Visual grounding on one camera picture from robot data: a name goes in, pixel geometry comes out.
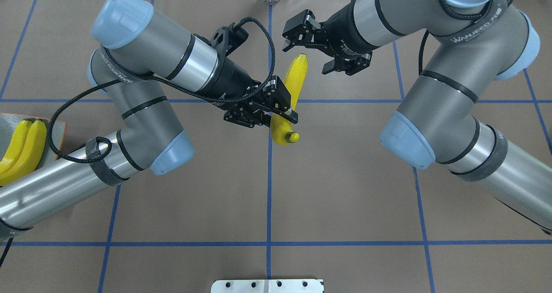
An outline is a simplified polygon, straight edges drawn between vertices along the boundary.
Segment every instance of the metal plate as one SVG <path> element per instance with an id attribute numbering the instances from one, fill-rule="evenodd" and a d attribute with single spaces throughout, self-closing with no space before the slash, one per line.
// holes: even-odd
<path id="1" fill-rule="evenodd" d="M 324 293 L 324 281 L 318 279 L 219 280 L 211 293 Z"/>

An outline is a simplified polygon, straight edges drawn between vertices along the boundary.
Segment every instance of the black tape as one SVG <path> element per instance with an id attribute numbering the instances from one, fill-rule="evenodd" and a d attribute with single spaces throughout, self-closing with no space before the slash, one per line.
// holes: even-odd
<path id="1" fill-rule="evenodd" d="M 375 4 L 376 4 L 376 12 L 378 13 L 378 17 L 380 18 L 380 21 L 381 21 L 381 23 L 383 24 L 383 26 L 384 26 L 389 32 L 391 32 L 393 35 L 396 35 L 396 36 L 398 36 L 398 37 L 404 37 L 404 36 L 406 36 L 406 34 L 402 34 L 402 33 L 400 33 L 399 31 L 395 30 L 395 29 L 389 24 L 389 22 L 387 21 L 387 19 L 385 19 L 385 16 L 383 15 L 383 11 L 381 11 L 381 5 L 380 5 L 379 0 L 375 0 Z"/>
<path id="2" fill-rule="evenodd" d="M 123 144 L 122 142 L 121 130 L 117 131 L 116 136 L 117 136 L 117 144 L 119 144 L 119 148 L 121 149 L 123 156 L 126 158 L 126 161 L 128 161 L 134 169 L 138 171 L 143 171 L 144 168 L 138 166 L 138 164 L 132 159 L 132 157 L 130 157 L 128 150 L 126 150 L 125 144 Z"/>
<path id="3" fill-rule="evenodd" d="M 469 152 L 471 152 L 471 150 L 475 147 L 475 144 L 477 143 L 477 140 L 479 139 L 479 131 L 481 129 L 481 125 L 479 125 L 479 121 L 475 120 L 475 134 L 474 134 L 474 137 L 473 139 L 471 140 L 470 144 L 467 146 L 467 148 L 458 156 L 456 156 L 455 158 L 449 160 L 449 161 L 443 161 L 443 162 L 437 162 L 438 164 L 442 164 L 442 165 L 449 165 L 449 164 L 452 164 L 452 163 L 456 163 L 457 161 L 459 161 L 460 159 L 464 158 Z"/>
<path id="4" fill-rule="evenodd" d="M 188 44 L 188 47 L 186 48 L 186 51 L 184 52 L 184 55 L 182 55 L 182 58 L 180 59 L 180 62 L 174 68 L 174 70 L 167 77 L 165 77 L 165 79 L 171 80 L 174 77 L 176 77 L 178 75 L 178 73 L 180 73 L 180 71 L 182 70 L 182 68 L 186 64 L 186 61 L 188 61 L 188 59 L 191 55 L 191 51 L 194 49 L 194 44 L 195 44 L 195 36 L 191 35 L 190 36 L 190 43 Z"/>
<path id="5" fill-rule="evenodd" d="M 144 102 L 143 104 L 140 104 L 138 106 L 135 106 L 133 108 L 131 108 L 130 110 L 127 110 L 126 112 L 124 112 L 121 117 L 123 118 L 123 120 L 125 118 L 127 118 L 128 116 L 132 115 L 132 114 L 135 114 L 136 112 L 140 112 L 141 110 L 147 108 L 147 107 L 150 107 L 154 104 L 158 104 L 159 102 L 163 102 L 163 101 L 167 101 L 167 97 L 165 96 L 161 96 L 161 97 L 157 97 L 155 99 L 152 99 L 152 100 L 149 100 L 147 102 Z"/>
<path id="6" fill-rule="evenodd" d="M 454 79 L 451 79 L 447 76 L 441 75 L 441 74 L 433 72 L 433 71 L 428 71 L 426 69 L 424 71 L 422 71 L 422 73 L 420 73 L 420 75 L 427 76 L 427 77 L 430 77 L 432 79 L 436 79 L 436 80 L 440 81 L 441 83 L 445 83 L 445 84 L 449 85 L 450 87 L 453 87 L 454 89 L 460 91 L 463 95 L 467 96 L 474 103 L 476 103 L 477 100 L 479 100 L 479 97 L 475 94 L 475 92 L 471 91 L 466 86 L 462 85 L 461 83 L 459 83 L 459 82 L 455 81 Z"/>
<path id="7" fill-rule="evenodd" d="M 494 130 L 491 126 L 489 126 L 489 128 L 491 128 L 492 132 L 495 134 L 495 145 L 489 157 L 487 157 L 481 165 L 471 171 L 465 173 L 455 173 L 451 171 L 452 174 L 458 175 L 459 178 L 468 182 L 481 181 L 495 173 L 502 163 L 504 163 L 504 159 L 508 153 L 508 140 L 499 131 Z"/>
<path id="8" fill-rule="evenodd" d="M 101 153 L 98 148 L 98 141 L 96 139 L 88 140 L 86 142 L 86 157 L 96 158 L 100 155 Z M 101 161 L 91 163 L 90 167 L 98 179 L 109 186 L 116 186 L 123 181 L 128 180 L 128 178 L 120 177 L 115 171 L 113 171 L 113 169 L 109 168 L 103 159 Z"/>

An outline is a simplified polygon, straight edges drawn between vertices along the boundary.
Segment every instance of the bunch of bananas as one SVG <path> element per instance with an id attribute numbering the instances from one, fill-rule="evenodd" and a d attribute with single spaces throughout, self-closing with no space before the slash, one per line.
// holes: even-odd
<path id="1" fill-rule="evenodd" d="M 297 105 L 308 68 L 309 61 L 307 55 L 299 54 L 292 61 L 284 77 L 284 85 L 292 95 L 292 110 L 295 110 L 295 106 Z M 280 145 L 288 145 L 299 140 L 299 134 L 293 131 L 292 123 L 276 114 L 273 114 L 270 118 L 270 136 L 272 136 L 274 142 Z"/>
<path id="2" fill-rule="evenodd" d="M 0 161 L 0 186 L 33 172 L 42 158 L 45 143 L 46 124 L 42 120 L 19 122 Z"/>

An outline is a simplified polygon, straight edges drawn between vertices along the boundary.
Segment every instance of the black cable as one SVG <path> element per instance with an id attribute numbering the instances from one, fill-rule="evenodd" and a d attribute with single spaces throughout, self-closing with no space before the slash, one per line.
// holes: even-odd
<path id="1" fill-rule="evenodd" d="M 439 5 L 443 9 L 443 11 L 450 16 L 451 18 L 457 19 L 457 20 L 478 20 L 483 17 L 485 17 L 491 8 L 493 0 L 489 0 L 487 4 L 485 4 L 483 10 L 477 14 L 459 14 L 458 12 L 455 12 L 450 8 L 450 5 L 447 4 L 447 0 L 439 0 Z"/>
<path id="2" fill-rule="evenodd" d="M 189 94 L 191 96 L 195 96 L 199 99 L 203 99 L 203 100 L 206 100 L 206 101 L 211 101 L 211 102 L 241 102 L 241 101 L 244 101 L 244 100 L 247 100 L 248 98 L 251 98 L 253 97 L 255 94 L 257 94 L 257 92 L 261 91 L 264 86 L 266 86 L 266 84 L 268 84 L 268 82 L 272 79 L 272 74 L 274 73 L 274 65 L 276 63 L 276 49 L 274 48 L 274 42 L 272 42 L 272 38 L 270 37 L 270 33 L 268 33 L 268 30 L 266 30 L 266 28 L 263 26 L 262 23 L 260 23 L 259 20 L 253 18 L 253 17 L 246 17 L 246 18 L 243 18 L 240 20 L 240 22 L 238 24 L 236 24 L 234 26 L 233 29 L 237 29 L 237 28 L 240 28 L 241 26 L 243 26 L 244 24 L 248 23 L 248 22 L 254 22 L 256 25 L 259 26 L 259 28 L 263 31 L 264 35 L 266 36 L 266 38 L 268 39 L 268 44 L 270 46 L 270 69 L 269 69 L 269 72 L 268 72 L 268 76 L 267 78 L 264 80 L 264 82 L 262 82 L 258 88 L 254 91 L 254 92 L 251 92 L 250 94 L 248 94 L 247 96 L 243 96 L 243 97 L 240 97 L 240 98 L 237 98 L 237 99 L 225 99 L 225 100 L 221 100 L 221 99 L 215 99 L 215 98 L 209 98 L 209 97 L 205 97 L 205 96 L 200 96 L 194 92 L 191 92 L 190 90 L 187 90 L 171 81 L 168 81 L 166 79 L 162 79 L 162 78 L 159 78 L 159 77 L 155 77 L 155 76 L 152 76 L 152 75 L 138 75 L 136 73 L 133 73 L 131 71 L 128 71 L 128 69 L 126 69 L 126 71 L 134 76 L 134 77 L 138 77 L 140 79 L 144 79 L 144 80 L 154 80 L 154 81 L 158 81 L 158 82 L 161 82 L 161 83 L 164 83 L 168 86 L 171 86 L 173 88 L 175 88 L 176 90 L 179 90 L 179 91 L 182 91 L 184 92 L 185 94 Z M 109 53 L 109 50 L 107 48 L 104 47 L 104 50 L 106 52 L 106 54 L 108 55 L 108 57 L 111 59 L 111 61 L 113 61 L 116 65 L 119 65 L 121 68 L 123 68 L 120 64 L 117 63 L 117 61 L 115 59 L 113 59 L 111 53 Z M 47 141 L 47 144 L 48 144 L 48 147 L 50 147 L 50 149 L 59 157 L 67 160 L 67 161 L 73 161 L 74 163 L 79 163 L 79 164 L 91 164 L 91 163 L 95 163 L 97 161 L 101 161 L 102 159 L 104 159 L 108 154 L 109 152 L 111 152 L 111 149 L 112 149 L 112 143 L 109 139 L 107 138 L 104 138 L 102 136 L 97 136 L 96 137 L 96 141 L 99 143 L 99 142 L 102 142 L 102 143 L 105 143 L 107 144 L 107 148 L 105 150 L 105 152 L 103 154 L 100 154 L 96 157 L 91 157 L 91 158 L 88 158 L 88 159 L 79 159 L 79 158 L 75 158 L 75 157 L 71 157 L 69 155 L 66 155 L 64 153 L 62 153 L 59 149 L 57 149 L 57 147 L 55 146 L 55 144 L 53 143 L 53 140 L 52 140 L 52 131 L 53 131 L 53 126 L 57 120 L 57 118 L 59 117 L 59 115 L 66 109 L 68 108 L 69 106 L 71 106 L 71 104 L 74 104 L 75 102 L 77 102 L 78 100 L 82 99 L 83 97 L 91 94 L 92 92 L 94 91 L 97 91 L 97 90 L 100 90 L 100 89 L 103 89 L 103 88 L 107 88 L 109 86 L 112 86 L 116 83 L 119 83 L 121 82 L 120 80 L 118 79 L 115 79 L 113 81 L 110 81 L 110 82 L 107 82 L 107 83 L 103 83 L 101 85 L 98 85 L 98 86 L 95 86 L 95 87 L 92 87 L 84 92 L 82 92 L 81 94 L 77 95 L 76 97 L 74 97 L 73 99 L 67 101 L 64 105 L 62 105 L 59 109 L 57 109 L 57 111 L 52 115 L 52 118 L 50 119 L 50 122 L 47 126 L 47 133 L 46 133 L 46 141 Z"/>
<path id="3" fill-rule="evenodd" d="M 429 35 L 429 30 L 426 30 L 426 33 L 423 34 L 422 43 L 420 44 L 420 52 L 418 53 L 418 75 L 420 75 L 423 70 L 423 50 L 426 47 L 426 41 Z"/>
<path id="4" fill-rule="evenodd" d="M 95 86 L 95 87 L 92 87 L 84 92 L 82 92 L 81 94 L 77 95 L 76 97 L 74 97 L 73 99 L 65 102 L 64 105 L 62 105 L 60 108 L 57 109 L 57 111 L 52 115 L 52 118 L 50 119 L 50 122 L 48 123 L 48 127 L 47 127 L 47 131 L 46 131 L 46 142 L 48 144 L 48 147 L 50 147 L 50 149 L 59 157 L 67 160 L 67 161 L 73 161 L 74 163 L 79 163 L 79 164 L 91 164 L 91 163 L 95 163 L 97 161 L 101 161 L 102 159 L 104 159 L 108 154 L 109 152 L 111 151 L 111 141 L 107 138 L 103 138 L 102 136 L 97 136 L 96 137 L 96 141 L 99 141 L 99 142 L 103 142 L 105 144 L 107 144 L 107 149 L 105 150 L 105 152 L 103 154 L 100 154 L 99 156 L 97 157 L 91 157 L 89 159 L 79 159 L 79 158 L 75 158 L 75 157 L 71 157 L 69 155 L 66 155 L 64 153 L 62 153 L 59 149 L 57 149 L 57 147 L 55 146 L 55 144 L 53 143 L 53 140 L 52 140 L 52 131 L 53 131 L 53 126 L 57 120 L 57 118 L 59 117 L 59 115 L 66 109 L 68 108 L 71 104 L 74 104 L 75 102 L 77 102 L 78 100 L 82 99 L 83 97 L 85 96 L 88 96 L 89 94 L 91 94 L 92 92 L 94 91 L 97 91 L 97 90 L 100 90 L 100 89 L 103 89 L 103 88 L 107 88 L 109 86 L 112 86 L 116 83 L 119 83 L 121 82 L 120 80 L 118 79 L 115 79 L 113 81 L 110 81 L 110 82 L 107 82 L 107 83 L 103 83 L 99 86 Z"/>
<path id="5" fill-rule="evenodd" d="M 6 259 L 6 255 L 8 255 L 8 251 L 10 246 L 12 246 L 12 242 L 13 242 L 13 237 L 8 239 L 8 243 L 4 248 L 4 253 L 2 253 L 2 257 L 0 258 L 0 267 L 2 267 L 2 264 L 4 263 L 4 259 Z"/>

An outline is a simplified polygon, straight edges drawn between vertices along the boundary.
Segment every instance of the banana tip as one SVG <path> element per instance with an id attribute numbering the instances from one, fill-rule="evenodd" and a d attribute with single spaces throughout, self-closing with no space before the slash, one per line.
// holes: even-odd
<path id="1" fill-rule="evenodd" d="M 288 132 L 285 135 L 285 141 L 288 143 L 295 143 L 299 140 L 299 134 L 297 132 Z"/>

